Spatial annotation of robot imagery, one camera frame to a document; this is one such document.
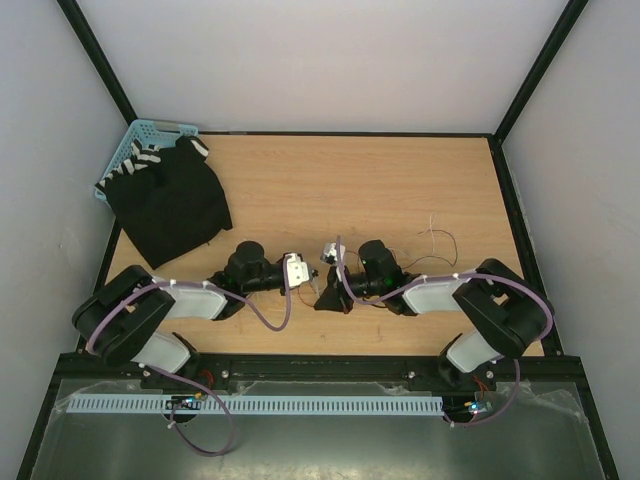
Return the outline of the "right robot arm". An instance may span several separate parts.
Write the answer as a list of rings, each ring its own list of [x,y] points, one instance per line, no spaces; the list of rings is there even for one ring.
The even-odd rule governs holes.
[[[497,259],[486,259],[462,273],[429,276],[403,270],[380,240],[361,245],[360,272],[348,270],[345,254],[340,243],[325,245],[321,260],[330,269],[315,309],[349,313],[360,304],[381,306],[400,316],[466,315],[473,329],[451,340],[437,358],[437,376],[447,388],[462,387],[487,363],[519,359],[554,325],[549,300]]]

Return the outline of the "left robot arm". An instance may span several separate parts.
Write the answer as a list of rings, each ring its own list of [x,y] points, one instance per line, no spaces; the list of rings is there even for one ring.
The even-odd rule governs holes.
[[[195,350],[179,334],[159,332],[163,321],[199,318],[223,321],[243,308],[280,332],[292,316],[292,293],[318,272],[300,253],[287,252],[271,262],[255,241],[240,243],[223,270],[201,282],[165,280],[131,265],[79,306],[72,325],[85,349],[109,367],[133,362],[158,367],[177,387],[194,384],[200,364]],[[271,323],[251,300],[255,293],[277,290],[285,298],[284,317]]]

